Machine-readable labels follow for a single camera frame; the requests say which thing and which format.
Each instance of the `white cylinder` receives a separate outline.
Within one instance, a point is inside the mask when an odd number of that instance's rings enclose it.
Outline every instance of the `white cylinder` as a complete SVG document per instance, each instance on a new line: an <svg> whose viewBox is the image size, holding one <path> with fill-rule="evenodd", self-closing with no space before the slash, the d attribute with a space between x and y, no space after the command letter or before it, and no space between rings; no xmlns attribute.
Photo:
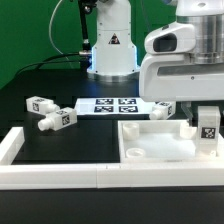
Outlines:
<svg viewBox="0 0 224 224"><path fill-rule="evenodd" d="M125 140L136 140L139 138L139 124L126 123L123 125L123 138Z"/></svg>
<svg viewBox="0 0 224 224"><path fill-rule="evenodd" d="M54 127L54 123L51 119L45 118L38 122L38 127L41 131L49 130Z"/></svg>

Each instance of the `green backdrop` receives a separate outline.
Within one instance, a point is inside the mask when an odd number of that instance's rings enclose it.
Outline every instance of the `green backdrop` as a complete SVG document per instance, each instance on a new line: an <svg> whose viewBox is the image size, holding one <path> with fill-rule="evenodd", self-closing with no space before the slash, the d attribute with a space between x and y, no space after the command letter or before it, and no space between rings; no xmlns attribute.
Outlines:
<svg viewBox="0 0 224 224"><path fill-rule="evenodd" d="M59 0L1 0L0 1L0 88L7 84L16 71L25 65L57 55L48 38L48 25ZM151 30L175 20L175 8L161 0L144 0ZM138 63L144 57L144 22L140 0L132 5L132 40L138 47ZM96 41L96 10L88 16L91 44ZM77 0L64 0L53 24L53 38L63 52L81 49L81 27ZM67 64L45 68L69 68Z"/></svg>

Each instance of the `black table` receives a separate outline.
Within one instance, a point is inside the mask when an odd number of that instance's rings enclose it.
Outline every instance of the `black table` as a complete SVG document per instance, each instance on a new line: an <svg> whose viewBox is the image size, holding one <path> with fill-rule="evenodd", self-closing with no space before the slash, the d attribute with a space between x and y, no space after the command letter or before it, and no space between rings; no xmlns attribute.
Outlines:
<svg viewBox="0 0 224 224"><path fill-rule="evenodd" d="M148 115L79 116L68 128L41 132L37 122L43 117L28 113L25 100L41 96L63 108L74 107L77 98L138 97L138 92L137 80L109 84L76 70L23 72L0 90L0 141L11 127L24 127L26 142L14 165L117 163L117 120ZM185 117L179 104L175 116ZM216 186L0 191L1 224L220 224L223 211L224 187Z"/></svg>

